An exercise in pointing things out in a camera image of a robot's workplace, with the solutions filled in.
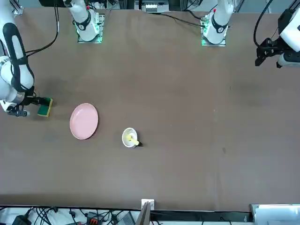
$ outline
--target pink plate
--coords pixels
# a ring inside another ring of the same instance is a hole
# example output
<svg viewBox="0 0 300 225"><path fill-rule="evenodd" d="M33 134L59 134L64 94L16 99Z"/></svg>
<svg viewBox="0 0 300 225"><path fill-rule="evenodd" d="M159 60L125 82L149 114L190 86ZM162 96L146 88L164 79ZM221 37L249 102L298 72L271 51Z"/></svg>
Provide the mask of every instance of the pink plate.
<svg viewBox="0 0 300 225"><path fill-rule="evenodd" d="M73 136L79 140L87 139L93 135L98 125L98 113L89 103L77 106L70 119L70 129Z"/></svg>

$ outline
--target yellow object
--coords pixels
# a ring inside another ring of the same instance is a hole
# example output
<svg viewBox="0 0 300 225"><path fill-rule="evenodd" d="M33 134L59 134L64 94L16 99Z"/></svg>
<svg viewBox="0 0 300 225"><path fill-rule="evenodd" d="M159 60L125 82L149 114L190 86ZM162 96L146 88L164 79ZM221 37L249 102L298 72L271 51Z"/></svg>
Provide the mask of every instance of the yellow object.
<svg viewBox="0 0 300 225"><path fill-rule="evenodd" d="M135 144L136 146L138 146L139 143L140 143L138 140L134 139L131 135L127 135L126 139L127 139L127 141L132 142L133 144Z"/></svg>
<svg viewBox="0 0 300 225"><path fill-rule="evenodd" d="M50 97L45 97L45 99L48 99L49 100L49 106L47 105L41 105L37 114L39 116L44 116L44 117L49 117L49 113L50 113L50 110L51 110L51 106L52 106L52 103L53 103L53 99L50 98Z"/></svg>

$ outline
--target metal bracket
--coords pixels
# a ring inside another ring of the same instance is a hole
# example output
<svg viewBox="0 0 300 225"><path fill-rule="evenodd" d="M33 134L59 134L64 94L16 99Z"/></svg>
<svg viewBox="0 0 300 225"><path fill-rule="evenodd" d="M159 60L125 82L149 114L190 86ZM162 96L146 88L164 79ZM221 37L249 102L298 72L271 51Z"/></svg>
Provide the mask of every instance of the metal bracket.
<svg viewBox="0 0 300 225"><path fill-rule="evenodd" d="M148 202L150 202L151 210L154 210L154 199L142 199L141 207L143 207L143 205Z"/></svg>
<svg viewBox="0 0 300 225"><path fill-rule="evenodd" d="M81 39L81 37L78 35L78 43L96 43L96 44L100 44L102 42L103 39L103 28L104 28L104 20L105 20L105 15L104 14L99 14L97 12L96 13L96 29L99 29L99 34L97 36L95 36L95 38L91 41L84 41Z"/></svg>
<svg viewBox="0 0 300 225"><path fill-rule="evenodd" d="M9 0L11 6L14 8L14 15L22 15L23 14L23 6L19 4L16 0Z"/></svg>
<svg viewBox="0 0 300 225"><path fill-rule="evenodd" d="M142 209L135 225L149 225L150 210L154 210L154 199L142 199Z"/></svg>

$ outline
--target white bracket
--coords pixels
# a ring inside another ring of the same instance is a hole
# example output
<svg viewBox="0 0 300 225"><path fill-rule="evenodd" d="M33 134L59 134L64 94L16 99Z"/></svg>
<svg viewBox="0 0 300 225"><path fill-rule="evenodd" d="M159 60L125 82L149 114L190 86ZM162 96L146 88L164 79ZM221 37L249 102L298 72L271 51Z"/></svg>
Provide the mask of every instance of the white bracket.
<svg viewBox="0 0 300 225"><path fill-rule="evenodd" d="M154 199L142 199L142 206L141 206L141 208L143 207L143 205L145 203L150 203L150 205L151 205L151 209L150 210L154 210Z"/></svg>

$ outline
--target cable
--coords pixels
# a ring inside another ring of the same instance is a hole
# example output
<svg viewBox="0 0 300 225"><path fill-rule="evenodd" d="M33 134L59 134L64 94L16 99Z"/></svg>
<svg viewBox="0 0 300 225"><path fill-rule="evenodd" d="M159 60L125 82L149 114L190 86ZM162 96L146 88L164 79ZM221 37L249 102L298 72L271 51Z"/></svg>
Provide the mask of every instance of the cable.
<svg viewBox="0 0 300 225"><path fill-rule="evenodd" d="M186 7L186 9L184 11L186 11L188 8L190 8L197 0L194 0L188 7Z"/></svg>
<svg viewBox="0 0 300 225"><path fill-rule="evenodd" d="M75 218L75 212L73 212L71 209L69 209L69 214L71 215L71 217L72 217L74 223L77 224L77 222L76 222L75 219L74 219L74 218Z"/></svg>
<svg viewBox="0 0 300 225"><path fill-rule="evenodd" d="M295 6L295 9L299 6L300 2Z"/></svg>
<svg viewBox="0 0 300 225"><path fill-rule="evenodd" d="M291 9L291 8L293 7L293 5L294 5L296 2L297 2L297 0L294 0L294 1L292 2L292 4L290 5L289 9Z"/></svg>
<svg viewBox="0 0 300 225"><path fill-rule="evenodd" d="M187 10L188 8L190 8L196 1L197 1L197 0L194 0L188 7L185 8L185 10Z"/></svg>
<svg viewBox="0 0 300 225"><path fill-rule="evenodd" d="M97 223L99 223L99 214L98 214L98 210L96 210L97 212Z"/></svg>
<svg viewBox="0 0 300 225"><path fill-rule="evenodd" d="M198 19L198 20L201 20L202 19L202 17L198 17L198 16L196 16L191 10L189 10L189 9L186 9L185 10L186 12L189 12L194 18L196 18L196 19Z"/></svg>
<svg viewBox="0 0 300 225"><path fill-rule="evenodd" d="M108 211L101 219L102 222L107 222L109 220L109 214L112 213L113 211Z"/></svg>
<svg viewBox="0 0 300 225"><path fill-rule="evenodd" d="M186 21L186 20L182 20L182 19L179 19L179 18L177 18L177 17L171 16L171 15L168 15L168 14L160 14L160 15L168 16L168 17L170 17L170 18L173 18L173 19L175 19L175 20L178 20L178 21L187 23L187 24L189 24L189 25L194 25L194 26L198 26L198 27L203 27L203 28L205 28L204 25L200 25L200 24L197 24L197 23L193 23L193 22L189 22L189 21Z"/></svg>
<svg viewBox="0 0 300 225"><path fill-rule="evenodd" d="M83 211L82 211L82 209L79 209L80 210L80 212L85 216L85 217L88 217L88 214L87 213L84 213Z"/></svg>
<svg viewBox="0 0 300 225"><path fill-rule="evenodd" d="M217 7L217 4L216 4L213 8L210 9L210 12L211 12L215 7Z"/></svg>
<svg viewBox="0 0 300 225"><path fill-rule="evenodd" d="M124 212L124 210L121 210L121 211L118 212L116 215L114 215L114 214L112 213L111 220L109 221L109 223L108 223L107 225L109 225L109 224L116 225L116 224L118 223L118 215L121 214L122 212Z"/></svg>
<svg viewBox="0 0 300 225"><path fill-rule="evenodd" d="M276 28L276 31L278 30L278 27ZM274 34L272 35L271 39L274 37L274 35L276 34L276 31L274 32Z"/></svg>
<svg viewBox="0 0 300 225"><path fill-rule="evenodd" d="M220 217L220 220L223 220L223 221L225 221L225 222L229 222L229 223L230 223L230 225L232 225L232 223L231 223L231 221L230 221L230 220L225 220L223 217Z"/></svg>
<svg viewBox="0 0 300 225"><path fill-rule="evenodd" d="M160 224L157 220L155 220L155 222L157 222L157 225L162 225L163 224L163 223Z"/></svg>
<svg viewBox="0 0 300 225"><path fill-rule="evenodd" d="M5 53L5 48L4 48L4 44L3 44L3 42L0 40L0 42L1 42L1 45L2 45L2 51L3 51L3 54L4 55L6 55L6 53Z"/></svg>
<svg viewBox="0 0 300 225"><path fill-rule="evenodd" d="M261 47L261 46L257 43L257 41L256 41L256 31L257 31L258 24L259 24L260 20L262 19L264 13L267 11L267 8L268 8L269 5L272 3L272 1L273 1L273 0L270 0L270 1L267 3L266 7L263 9L262 13L260 14L260 16L259 16L259 18L258 18L258 20L257 20L257 22L256 22L255 27L254 27L253 41L254 41L255 45L256 45L258 48L260 48L260 49L273 49L273 48L271 48L271 47L267 47L267 48L266 48L266 47Z"/></svg>
<svg viewBox="0 0 300 225"><path fill-rule="evenodd" d="M54 0L54 12L55 12L55 19L56 19L56 34L55 34L54 40L42 48L25 52L25 53L30 53L27 55L27 57L50 47L56 41L56 38L57 38L58 32L59 32L59 26L60 26L60 17L59 17L59 13L58 13L57 0Z"/></svg>
<svg viewBox="0 0 300 225"><path fill-rule="evenodd" d="M52 209L52 208L49 208L47 212L45 212L47 208L44 208L44 209L40 209L40 208L36 208L36 213L37 213L37 218L36 220L34 221L34 224L37 222L38 218L41 219L41 222L40 224L42 225L42 223L46 222L48 225L51 225L50 221L49 221L49 218L47 217L47 213Z"/></svg>

